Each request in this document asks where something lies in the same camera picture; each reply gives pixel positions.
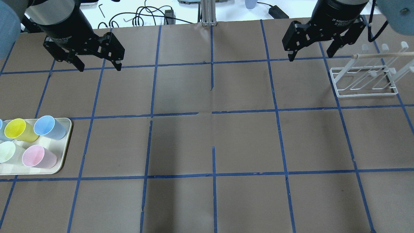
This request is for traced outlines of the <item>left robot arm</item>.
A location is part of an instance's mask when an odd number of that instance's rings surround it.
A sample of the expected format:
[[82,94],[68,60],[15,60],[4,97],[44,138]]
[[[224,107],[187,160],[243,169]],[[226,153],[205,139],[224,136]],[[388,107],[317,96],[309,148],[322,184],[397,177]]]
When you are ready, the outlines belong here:
[[21,32],[26,15],[46,34],[43,47],[57,62],[73,64],[83,72],[80,55],[110,61],[121,71],[125,48],[112,32],[94,33],[80,9],[80,0],[2,0],[1,59],[4,59]]

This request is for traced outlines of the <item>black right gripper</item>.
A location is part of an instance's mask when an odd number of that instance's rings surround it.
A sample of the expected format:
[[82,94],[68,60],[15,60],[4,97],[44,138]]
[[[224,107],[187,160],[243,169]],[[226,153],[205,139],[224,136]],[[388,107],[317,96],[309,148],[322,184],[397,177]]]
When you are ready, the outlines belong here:
[[366,27],[360,14],[367,3],[368,0],[318,0],[310,22],[292,21],[282,38],[289,61],[295,59],[299,50],[315,42],[333,38],[326,51],[329,58],[345,45],[355,44]]

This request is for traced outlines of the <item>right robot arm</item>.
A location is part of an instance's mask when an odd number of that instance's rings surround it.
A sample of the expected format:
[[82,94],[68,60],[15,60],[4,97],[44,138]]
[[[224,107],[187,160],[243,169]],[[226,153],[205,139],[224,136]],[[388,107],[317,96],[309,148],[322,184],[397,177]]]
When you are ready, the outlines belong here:
[[[367,0],[318,0],[310,20],[306,24],[292,21],[281,40],[289,61],[302,48],[321,41],[332,41],[326,51],[332,58],[340,48],[354,44],[364,29],[368,30],[369,42],[375,41],[388,25],[399,34],[413,35],[412,0],[374,0],[365,23],[361,12],[367,4]],[[373,34],[371,24],[376,6],[386,21]]]

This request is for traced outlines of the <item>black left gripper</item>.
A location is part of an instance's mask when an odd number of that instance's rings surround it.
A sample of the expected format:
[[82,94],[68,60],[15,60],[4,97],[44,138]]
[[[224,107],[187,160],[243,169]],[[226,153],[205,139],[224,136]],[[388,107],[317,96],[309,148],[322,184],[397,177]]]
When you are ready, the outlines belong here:
[[125,48],[112,32],[98,36],[80,9],[80,0],[30,0],[27,15],[47,35],[43,47],[57,62],[67,62],[83,72],[77,55],[95,55],[121,71]]

